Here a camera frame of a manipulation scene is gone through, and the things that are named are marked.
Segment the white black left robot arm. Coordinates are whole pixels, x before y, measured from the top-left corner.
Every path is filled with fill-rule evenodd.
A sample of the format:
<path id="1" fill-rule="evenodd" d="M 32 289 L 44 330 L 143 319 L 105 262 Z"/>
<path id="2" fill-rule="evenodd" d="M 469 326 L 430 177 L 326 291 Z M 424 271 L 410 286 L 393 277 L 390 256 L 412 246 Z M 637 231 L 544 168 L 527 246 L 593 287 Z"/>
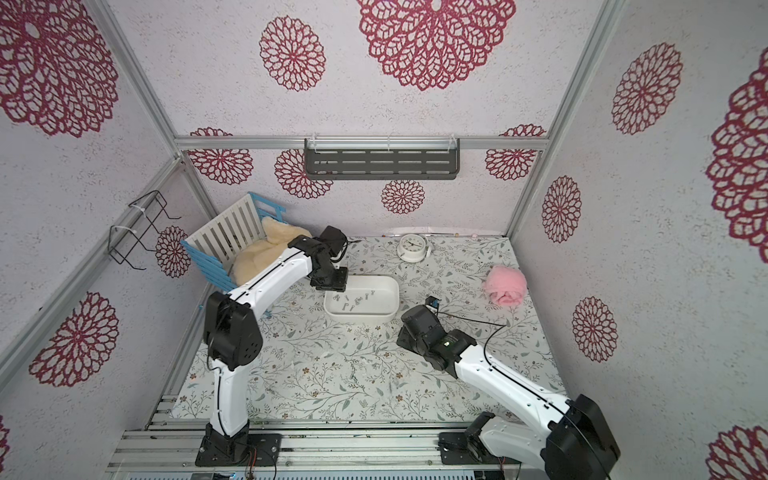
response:
<path id="1" fill-rule="evenodd" d="M 318 291 L 343 292 L 348 269 L 338 262 L 347 246 L 346 235 L 333 226 L 317 237 L 299 235 L 275 261 L 243 285 L 208 297 L 204 341 L 208 365 L 215 373 L 214 411 L 209 422 L 212 438 L 231 443 L 248 433 L 247 366 L 263 347 L 259 318 L 302 279 L 308 279 Z"/>

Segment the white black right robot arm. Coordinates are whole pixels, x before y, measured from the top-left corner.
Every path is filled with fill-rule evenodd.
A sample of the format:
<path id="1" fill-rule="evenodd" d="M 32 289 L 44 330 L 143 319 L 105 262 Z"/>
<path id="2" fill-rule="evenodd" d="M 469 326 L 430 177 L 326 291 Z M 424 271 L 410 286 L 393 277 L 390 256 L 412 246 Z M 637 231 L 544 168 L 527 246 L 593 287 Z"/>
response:
<path id="1" fill-rule="evenodd" d="M 519 420 L 513 424 L 484 411 L 464 432 L 440 434 L 444 464 L 512 460 L 550 479 L 609 478 L 620 448 L 593 400 L 585 395 L 570 399 L 530 381 L 475 338 L 458 329 L 445 330 L 438 314 L 434 297 L 407 310 L 398 346 L 490 396 Z"/>

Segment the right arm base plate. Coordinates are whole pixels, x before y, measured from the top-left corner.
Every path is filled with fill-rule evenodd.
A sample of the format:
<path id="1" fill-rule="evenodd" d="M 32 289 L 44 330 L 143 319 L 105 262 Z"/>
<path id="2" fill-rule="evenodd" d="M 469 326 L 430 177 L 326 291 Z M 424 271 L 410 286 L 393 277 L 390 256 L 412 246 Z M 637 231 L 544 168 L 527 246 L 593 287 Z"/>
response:
<path id="1" fill-rule="evenodd" d="M 496 418 L 491 412 L 482 412 L 471 425 L 460 433 L 443 432 L 438 435 L 438 450 L 443 465 L 490 465 L 507 461 L 519 465 L 510 457 L 497 457 L 480 441 L 481 428 Z"/>

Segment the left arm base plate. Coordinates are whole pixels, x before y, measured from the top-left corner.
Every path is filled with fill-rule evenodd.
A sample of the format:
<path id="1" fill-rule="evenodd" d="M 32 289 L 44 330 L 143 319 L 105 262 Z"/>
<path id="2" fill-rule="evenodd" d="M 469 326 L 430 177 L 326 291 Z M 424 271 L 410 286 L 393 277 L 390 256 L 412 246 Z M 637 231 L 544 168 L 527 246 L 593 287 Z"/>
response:
<path id="1" fill-rule="evenodd" d="M 275 466 L 283 437 L 280 434 L 245 432 L 226 437 L 206 432 L 194 462 L 196 467 Z"/>

